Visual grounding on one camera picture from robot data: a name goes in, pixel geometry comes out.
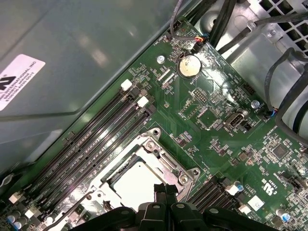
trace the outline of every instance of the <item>metal grille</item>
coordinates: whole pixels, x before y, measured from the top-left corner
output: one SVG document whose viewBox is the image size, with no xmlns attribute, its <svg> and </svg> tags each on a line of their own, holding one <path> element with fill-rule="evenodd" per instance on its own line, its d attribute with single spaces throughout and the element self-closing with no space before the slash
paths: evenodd
<svg viewBox="0 0 308 231">
<path fill-rule="evenodd" d="M 299 13 L 308 9 L 308 0 L 261 0 L 259 4 L 270 16 Z M 308 20 L 279 23 L 279 26 L 308 56 Z"/>
</svg>

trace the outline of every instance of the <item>black cable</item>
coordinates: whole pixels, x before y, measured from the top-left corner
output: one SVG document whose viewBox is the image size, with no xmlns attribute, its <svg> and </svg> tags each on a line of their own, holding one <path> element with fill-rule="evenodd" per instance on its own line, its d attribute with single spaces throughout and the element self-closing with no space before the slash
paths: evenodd
<svg viewBox="0 0 308 231">
<path fill-rule="evenodd" d="M 296 22 L 296 21 L 307 20 L 307 19 L 308 19 L 308 12 L 304 12 L 304 13 L 294 13 L 294 14 L 265 18 L 265 19 L 256 21 L 255 24 L 258 27 L 258 26 L 270 24 L 270 23 L 288 23 L 288 22 Z M 227 43 L 225 46 L 220 48 L 218 52 L 220 54 L 225 53 L 230 48 L 232 48 L 237 43 L 239 43 L 242 39 L 244 39 L 249 33 L 250 33 L 250 29 L 246 27 L 231 42 Z"/>
<path fill-rule="evenodd" d="M 290 129 L 283 122 L 282 117 L 307 86 L 308 86 L 308 64 L 305 65 L 304 73 L 301 75 L 301 77 L 296 81 L 296 83 L 291 87 L 289 92 L 284 97 L 275 119 L 277 127 L 279 127 L 288 136 L 302 143 L 306 147 L 308 147 L 308 141 L 305 138 L 293 132 L 292 129 Z"/>
<path fill-rule="evenodd" d="M 187 20 L 191 20 L 206 5 L 206 0 L 202 0 L 185 16 Z"/>
<path fill-rule="evenodd" d="M 199 8 L 199 11 L 197 11 L 194 15 L 194 17 L 191 19 L 191 24 L 195 25 L 200 18 L 217 2 L 217 0 L 203 0 L 203 5 L 199 4 L 197 7 Z"/>
<path fill-rule="evenodd" d="M 230 21 L 232 12 L 234 10 L 236 4 L 236 0 L 230 0 L 227 10 L 224 13 L 224 18 L 222 20 L 222 22 L 220 23 L 220 25 L 218 25 L 218 31 L 216 32 L 216 34 L 214 35 L 212 42 L 210 42 L 212 44 L 213 47 L 216 47 L 218 42 L 220 41 L 223 33 L 225 32 L 227 25 Z"/>
<path fill-rule="evenodd" d="M 223 3 L 223 5 L 221 7 L 219 15 L 218 15 L 218 17 L 217 17 L 217 19 L 216 19 L 216 21 L 213 25 L 211 33 L 210 33 L 209 43 L 211 43 L 211 44 L 215 40 L 215 35 L 218 33 L 219 27 L 221 26 L 221 24 L 222 24 L 222 22 L 225 18 L 225 14 L 228 10 L 229 4 L 230 4 L 230 0 L 225 0 L 225 2 Z"/>
<path fill-rule="evenodd" d="M 264 93 L 265 93 L 265 102 L 268 106 L 268 109 L 270 111 L 273 111 L 273 106 L 271 105 L 270 101 L 270 82 L 273 77 L 274 71 L 276 68 L 282 64 L 284 61 L 286 61 L 290 55 L 292 55 L 294 58 L 301 62 L 308 62 L 307 58 L 303 57 L 303 54 L 299 51 L 295 51 L 294 48 L 288 48 L 285 53 L 274 63 L 274 65 L 269 69 L 266 77 L 265 77 L 265 82 L 264 82 Z"/>
<path fill-rule="evenodd" d="M 195 40 L 196 36 L 178 36 L 176 35 L 176 33 L 174 32 L 174 22 L 175 22 L 175 19 L 177 17 L 177 14 L 179 12 L 179 9 L 182 5 L 182 2 L 183 0 L 179 0 L 177 5 L 175 6 L 174 8 L 174 11 L 173 11 L 173 14 L 171 16 L 171 20 L 170 20 L 170 33 L 171 33 L 171 36 L 174 38 L 174 39 L 177 39 L 177 40 L 184 40 L 184 41 L 189 41 L 189 40 Z"/>
<path fill-rule="evenodd" d="M 304 116 L 306 115 L 306 112 L 308 111 L 308 100 L 306 101 L 306 103 L 303 104 L 303 106 L 299 109 L 296 117 L 295 117 L 295 120 L 294 120 L 294 123 L 293 123 L 293 131 L 295 133 L 299 133 L 299 128 L 302 124 L 302 121 L 304 119 Z"/>
</svg>

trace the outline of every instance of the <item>screw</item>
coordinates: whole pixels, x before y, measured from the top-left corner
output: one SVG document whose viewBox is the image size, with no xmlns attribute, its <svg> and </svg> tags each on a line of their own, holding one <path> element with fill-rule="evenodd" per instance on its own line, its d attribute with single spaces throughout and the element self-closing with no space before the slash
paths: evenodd
<svg viewBox="0 0 308 231">
<path fill-rule="evenodd" d="M 199 174 L 199 172 L 198 172 L 198 170 L 194 170 L 194 171 L 192 171 L 193 172 L 193 174 L 195 175 L 195 176 L 197 176 L 198 174 Z"/>
<path fill-rule="evenodd" d="M 260 102 L 258 100 L 253 100 L 251 102 L 251 108 L 258 109 L 260 107 Z"/>
<path fill-rule="evenodd" d="M 156 60 L 159 64 L 163 64 L 166 61 L 166 58 L 163 55 L 159 55 Z"/>
<path fill-rule="evenodd" d="M 177 208 L 185 208 L 184 204 L 177 204 Z"/>
<path fill-rule="evenodd" d="M 186 184 L 188 182 L 188 177 L 186 175 L 180 176 L 180 182 Z"/>
<path fill-rule="evenodd" d="M 268 37 L 273 37 L 276 34 L 276 30 L 270 30 Z"/>
<path fill-rule="evenodd" d="M 210 212 L 211 212 L 211 213 L 214 213 L 214 214 L 217 214 L 217 213 L 218 213 L 218 210 L 215 209 L 215 208 L 212 208 L 212 209 L 210 209 Z"/>
<path fill-rule="evenodd" d="M 155 149 L 155 144 L 152 141 L 149 141 L 146 143 L 145 148 L 151 152 Z"/>
</svg>

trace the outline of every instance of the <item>sticker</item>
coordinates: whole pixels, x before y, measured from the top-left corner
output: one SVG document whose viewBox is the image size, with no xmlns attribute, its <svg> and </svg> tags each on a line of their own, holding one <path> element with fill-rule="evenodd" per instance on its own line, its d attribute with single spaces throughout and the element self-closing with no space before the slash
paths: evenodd
<svg viewBox="0 0 308 231">
<path fill-rule="evenodd" d="M 264 202 L 260 200 L 257 196 L 254 196 L 251 198 L 250 201 L 248 201 L 248 204 L 255 210 L 258 211 L 263 205 Z"/>
<path fill-rule="evenodd" d="M 42 69 L 45 62 L 30 56 L 18 55 L 0 74 L 0 111 Z"/>
</svg>

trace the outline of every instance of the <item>motherboard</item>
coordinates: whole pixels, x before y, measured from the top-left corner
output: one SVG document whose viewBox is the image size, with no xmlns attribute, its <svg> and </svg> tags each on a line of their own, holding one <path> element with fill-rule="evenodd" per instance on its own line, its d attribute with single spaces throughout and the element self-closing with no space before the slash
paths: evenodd
<svg viewBox="0 0 308 231">
<path fill-rule="evenodd" d="M 175 27 L 199 35 L 185 18 Z M 168 183 L 200 212 L 215 205 L 308 231 L 308 150 L 273 117 L 210 44 L 166 31 L 11 188 L 1 230 L 46 230 L 92 190 L 55 230 L 137 211 Z"/>
</svg>

